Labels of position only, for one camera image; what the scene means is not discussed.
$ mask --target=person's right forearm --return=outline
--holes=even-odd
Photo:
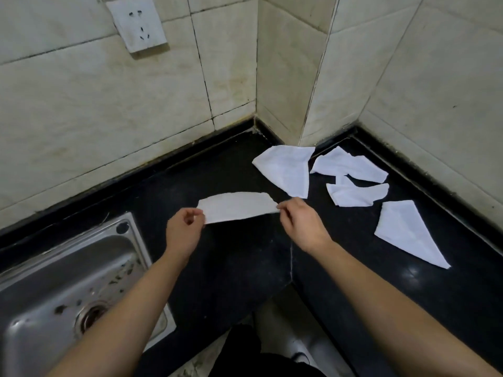
[[[411,299],[335,242],[312,252],[401,375],[501,376]]]

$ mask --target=stainless steel sink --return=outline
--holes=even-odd
[[[1,376],[44,376],[151,265],[126,213],[1,274]],[[145,350],[175,328],[166,304]]]

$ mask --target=white wall socket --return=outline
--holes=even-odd
[[[167,43],[153,0],[114,0],[106,4],[130,53]]]

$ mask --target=sink drain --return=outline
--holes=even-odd
[[[99,301],[88,304],[86,308],[80,311],[75,321],[75,331],[77,335],[84,335],[84,333],[107,311],[108,305],[106,302]]]

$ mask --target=person's left hand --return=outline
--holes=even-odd
[[[196,249],[204,227],[201,209],[180,209],[166,225],[166,253],[187,261]]]

